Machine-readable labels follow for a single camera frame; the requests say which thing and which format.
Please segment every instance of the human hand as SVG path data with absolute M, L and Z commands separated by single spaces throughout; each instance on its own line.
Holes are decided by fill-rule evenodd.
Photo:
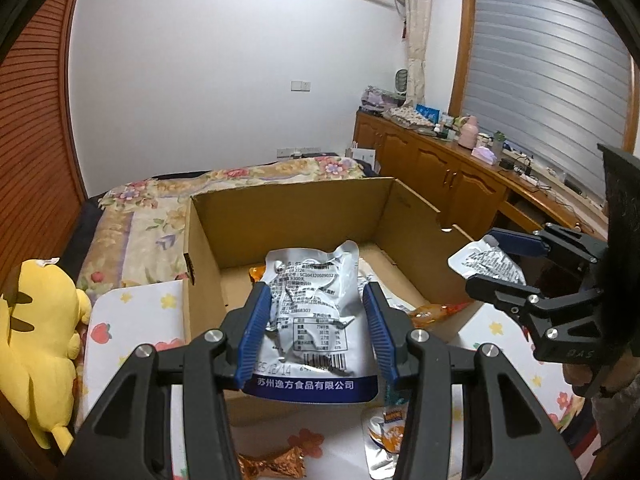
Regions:
M 592 373 L 587 365 L 562 365 L 564 380 L 572 386 L 584 386 L 591 382 Z M 640 374 L 640 358 L 633 357 L 627 349 L 602 383 L 608 392 L 615 393 L 629 386 Z

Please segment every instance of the window blind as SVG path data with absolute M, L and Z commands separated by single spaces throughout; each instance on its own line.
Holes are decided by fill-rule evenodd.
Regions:
M 630 74 L 591 0 L 476 0 L 463 113 L 604 196 L 597 144 L 622 145 Z

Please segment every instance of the metal screw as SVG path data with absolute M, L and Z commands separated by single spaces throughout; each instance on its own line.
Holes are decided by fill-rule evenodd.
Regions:
M 429 332 L 422 329 L 414 330 L 411 332 L 411 339 L 417 343 L 425 343 L 429 340 Z
M 482 353 L 487 357 L 496 357 L 500 353 L 500 349 L 496 345 L 482 345 Z
M 204 339 L 209 341 L 210 343 L 217 343 L 218 341 L 222 341 L 222 338 L 225 335 L 220 332 L 220 330 L 209 330 L 205 335 Z
M 154 348 L 151 345 L 140 345 L 136 348 L 135 354 L 136 357 L 140 357 L 145 359 L 149 357 L 154 352 Z

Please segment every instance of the yellow plush toy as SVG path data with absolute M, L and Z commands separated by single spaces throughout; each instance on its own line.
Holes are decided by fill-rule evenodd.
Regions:
M 29 260 L 0 288 L 0 391 L 27 421 L 38 444 L 53 434 L 62 453 L 73 438 L 66 428 L 74 405 L 79 321 L 91 303 L 57 260 Z

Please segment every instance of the floral bedspread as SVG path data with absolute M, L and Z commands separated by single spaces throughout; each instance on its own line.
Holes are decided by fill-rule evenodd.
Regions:
M 363 177 L 353 159 L 324 156 L 210 171 L 198 178 L 149 179 L 114 188 L 100 201 L 104 214 L 77 286 L 95 303 L 113 288 L 186 278 L 183 238 L 186 204 L 192 194 L 273 182 Z

